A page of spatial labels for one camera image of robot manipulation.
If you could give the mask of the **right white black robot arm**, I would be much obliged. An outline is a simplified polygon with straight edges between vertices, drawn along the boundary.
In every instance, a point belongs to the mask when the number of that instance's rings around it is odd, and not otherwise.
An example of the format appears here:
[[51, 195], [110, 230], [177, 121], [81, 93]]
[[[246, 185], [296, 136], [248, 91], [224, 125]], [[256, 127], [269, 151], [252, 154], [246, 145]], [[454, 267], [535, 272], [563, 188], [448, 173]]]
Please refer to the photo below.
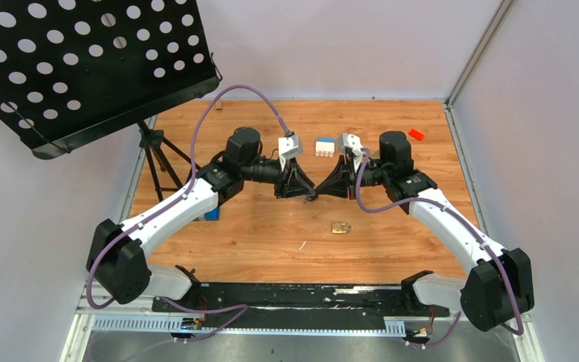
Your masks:
[[404, 279], [404, 311], [417, 315], [440, 306], [462, 313], [483, 332], [503, 327], [517, 336], [524, 333], [522, 314], [535, 306], [528, 254], [506, 248], [465, 218], [431, 177], [415, 167], [404, 132], [384, 132], [377, 157], [352, 133], [331, 144], [341, 156], [317, 195], [353, 199], [367, 213], [401, 208], [443, 243], [467, 275], [461, 279], [421, 271]]

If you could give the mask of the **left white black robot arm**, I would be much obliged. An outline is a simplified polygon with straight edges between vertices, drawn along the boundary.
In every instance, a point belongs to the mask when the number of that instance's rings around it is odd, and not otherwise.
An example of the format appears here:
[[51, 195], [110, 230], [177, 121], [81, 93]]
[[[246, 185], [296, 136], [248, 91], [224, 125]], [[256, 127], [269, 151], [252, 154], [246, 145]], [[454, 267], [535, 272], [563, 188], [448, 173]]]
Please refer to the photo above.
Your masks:
[[[110, 302], [125, 305], [140, 296], [172, 299], [182, 311], [195, 310], [201, 301], [196, 280], [180, 267], [149, 265], [148, 257], [174, 233], [206, 213], [218, 209], [244, 188], [247, 181], [269, 183], [276, 198], [314, 194], [314, 184], [298, 166], [302, 141], [293, 132], [277, 143], [278, 157], [262, 155], [257, 130], [240, 127], [217, 153], [180, 190], [134, 218], [116, 224], [101, 222], [91, 244], [86, 296], [95, 309]], [[97, 281], [109, 294], [98, 304], [92, 286]]]

